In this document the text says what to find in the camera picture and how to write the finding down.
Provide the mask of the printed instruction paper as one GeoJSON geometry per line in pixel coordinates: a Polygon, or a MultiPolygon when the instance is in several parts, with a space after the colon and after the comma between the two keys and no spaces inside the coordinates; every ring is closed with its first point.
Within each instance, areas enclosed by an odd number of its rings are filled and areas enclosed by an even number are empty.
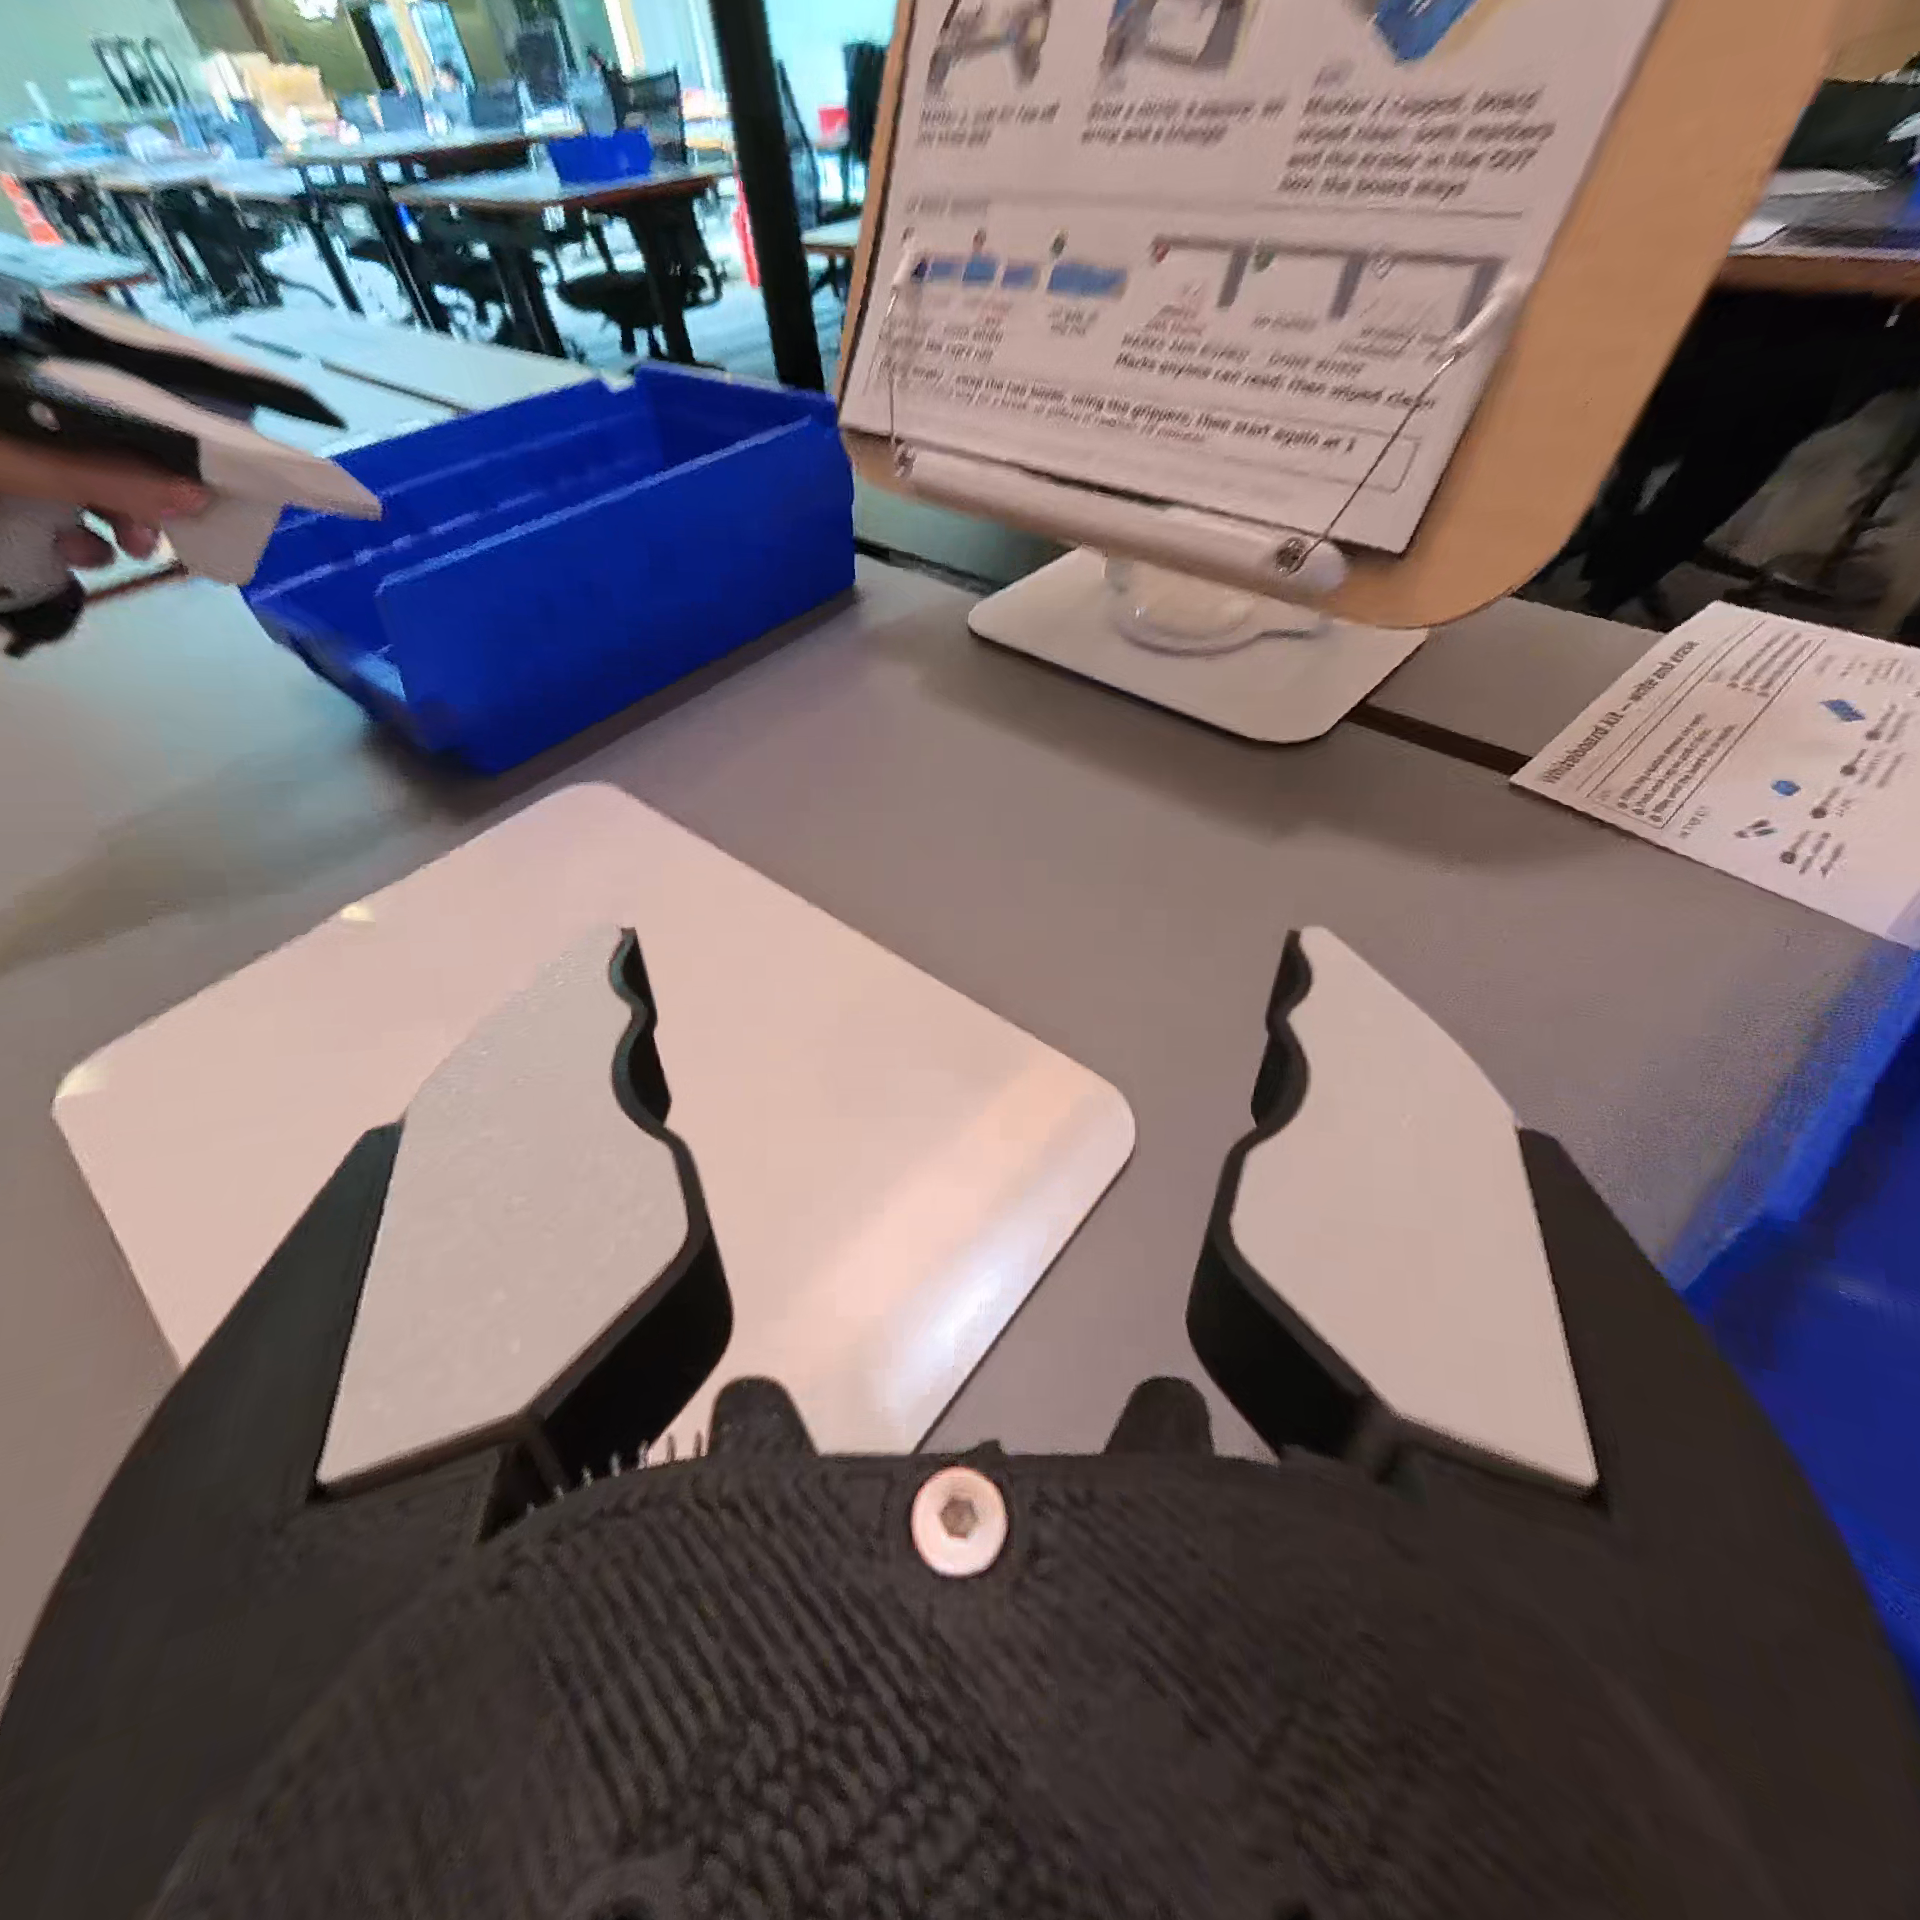
{"type": "Polygon", "coordinates": [[[1513,778],[1534,798],[1917,946],[1917,654],[1710,604],[1513,778]]]}

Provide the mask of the blue storage bin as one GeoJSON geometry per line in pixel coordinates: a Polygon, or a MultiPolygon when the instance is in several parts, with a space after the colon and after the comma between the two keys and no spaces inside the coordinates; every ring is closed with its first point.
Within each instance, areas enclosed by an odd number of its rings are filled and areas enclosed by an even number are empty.
{"type": "Polygon", "coordinates": [[[1917,956],[1877,954],[1666,1259],[1917,1675],[1917,956]]]}
{"type": "Polygon", "coordinates": [[[818,390],[590,380],[348,450],[380,519],[286,511],[242,597],[426,756],[502,774],[856,584],[818,390]]]}

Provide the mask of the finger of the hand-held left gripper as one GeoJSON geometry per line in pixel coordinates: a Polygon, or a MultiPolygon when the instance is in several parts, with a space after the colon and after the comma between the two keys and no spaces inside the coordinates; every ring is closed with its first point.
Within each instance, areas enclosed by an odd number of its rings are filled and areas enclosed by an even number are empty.
{"type": "Polygon", "coordinates": [[[228,418],[269,413],[345,427],[345,418],[307,384],[106,299],[42,292],[42,364],[139,380],[228,418]]]}
{"type": "Polygon", "coordinates": [[[206,504],[174,516],[174,559],[192,575],[248,584],[288,511],[349,520],[380,520],[380,496],[329,456],[345,440],[348,421],[325,399],[299,415],[288,399],[262,406],[267,415],[312,424],[326,440],[292,444],[266,434],[253,412],[174,403],[174,430],[192,434],[206,504]]]}

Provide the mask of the clipboard instruction sheet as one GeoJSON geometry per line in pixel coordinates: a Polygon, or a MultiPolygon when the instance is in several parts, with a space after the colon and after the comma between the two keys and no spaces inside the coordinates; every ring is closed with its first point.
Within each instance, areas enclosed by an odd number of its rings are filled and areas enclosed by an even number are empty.
{"type": "Polygon", "coordinates": [[[915,5],[841,421],[1400,555],[1662,15],[915,5]]]}

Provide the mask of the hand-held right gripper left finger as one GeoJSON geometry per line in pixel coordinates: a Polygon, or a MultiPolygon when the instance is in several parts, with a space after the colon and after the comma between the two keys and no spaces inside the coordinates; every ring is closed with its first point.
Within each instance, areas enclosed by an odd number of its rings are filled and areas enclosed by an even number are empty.
{"type": "Polygon", "coordinates": [[[634,928],[597,928],[499,1004],[406,1103],[318,1483],[478,1450],[542,1487],[686,1451],[725,1358],[729,1275],[669,1126],[634,928]]]}

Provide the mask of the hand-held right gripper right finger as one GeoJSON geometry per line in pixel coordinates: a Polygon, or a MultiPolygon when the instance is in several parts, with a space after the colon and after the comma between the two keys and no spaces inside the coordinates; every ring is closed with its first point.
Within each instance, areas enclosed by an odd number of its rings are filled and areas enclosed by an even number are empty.
{"type": "Polygon", "coordinates": [[[1280,950],[1188,1341],[1270,1456],[1387,1477],[1429,1454],[1562,1496],[1601,1487],[1521,1125],[1329,928],[1280,950]]]}

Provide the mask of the white whiteboard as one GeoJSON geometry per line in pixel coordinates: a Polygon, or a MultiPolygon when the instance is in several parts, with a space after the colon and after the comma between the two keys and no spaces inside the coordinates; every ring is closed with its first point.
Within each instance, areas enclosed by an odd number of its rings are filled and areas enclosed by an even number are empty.
{"type": "Polygon", "coordinates": [[[510,1331],[483,1259],[555,1258],[561,1333],[643,1251],[612,1166],[622,930],[659,995],[733,1331],[672,1422],[774,1379],[828,1451],[913,1451],[1115,1182],[1125,1096],[609,784],[577,784],[73,1067],[53,1118],[153,1319],[192,1362],[353,1142],[433,1174],[389,1235],[323,1470],[478,1432],[561,1336],[510,1331]],[[597,1088],[610,1120],[587,1120],[597,1088]]]}

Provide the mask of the black metal pole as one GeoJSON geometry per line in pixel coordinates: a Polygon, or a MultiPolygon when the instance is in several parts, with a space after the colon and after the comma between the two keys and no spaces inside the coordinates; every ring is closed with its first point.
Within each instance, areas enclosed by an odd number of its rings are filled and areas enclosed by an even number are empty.
{"type": "Polygon", "coordinates": [[[789,388],[822,392],[825,364],[802,248],[793,163],[786,149],[780,67],[764,2],[709,2],[733,130],[736,179],[747,205],[774,372],[789,388]]]}

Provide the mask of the white clipboard stand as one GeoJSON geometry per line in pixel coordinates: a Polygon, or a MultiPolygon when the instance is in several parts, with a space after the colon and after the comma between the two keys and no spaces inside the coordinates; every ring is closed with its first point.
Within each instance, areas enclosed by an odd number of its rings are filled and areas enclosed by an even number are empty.
{"type": "Polygon", "coordinates": [[[981,599],[966,626],[1006,654],[1267,747],[1325,736],[1429,639],[1085,546],[981,599]]]}

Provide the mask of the instruction sheet on stand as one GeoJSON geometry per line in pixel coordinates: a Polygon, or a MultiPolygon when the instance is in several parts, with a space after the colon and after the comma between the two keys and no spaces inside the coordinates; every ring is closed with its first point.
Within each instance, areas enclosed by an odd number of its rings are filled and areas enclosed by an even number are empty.
{"type": "MultiPolygon", "coordinates": [[[[896,35],[882,70],[876,183],[900,87],[896,35]]],[[[1494,344],[1426,514],[1400,555],[1331,534],[1069,485],[840,421],[856,474],[941,508],[1006,520],[1250,594],[1381,629],[1429,629],[1489,605],[1562,546],[1710,292],[1747,213],[1848,35],[1852,5],[1668,2],[1574,191],[1539,279],[1457,338],[1494,344]]],[[[880,205],[856,258],[851,348],[868,294],[880,205]]]]}

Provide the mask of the person's left hand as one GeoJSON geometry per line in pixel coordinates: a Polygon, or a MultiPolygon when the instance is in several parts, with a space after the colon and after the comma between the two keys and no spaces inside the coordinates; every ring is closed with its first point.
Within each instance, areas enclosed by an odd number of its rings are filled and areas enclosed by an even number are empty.
{"type": "Polygon", "coordinates": [[[64,571],[107,566],[117,554],[144,559],[170,520],[208,504],[202,485],[139,460],[14,438],[2,440],[2,496],[57,504],[64,571]]]}

